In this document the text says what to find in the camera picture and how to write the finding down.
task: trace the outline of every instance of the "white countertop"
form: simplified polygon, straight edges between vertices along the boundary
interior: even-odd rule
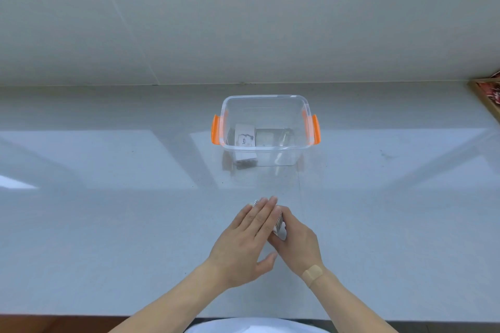
[[[308,99],[321,144],[232,170],[213,115],[278,93]],[[133,314],[277,195],[383,318],[500,322],[499,146],[462,83],[3,88],[0,313]],[[200,316],[327,318],[281,259]]]

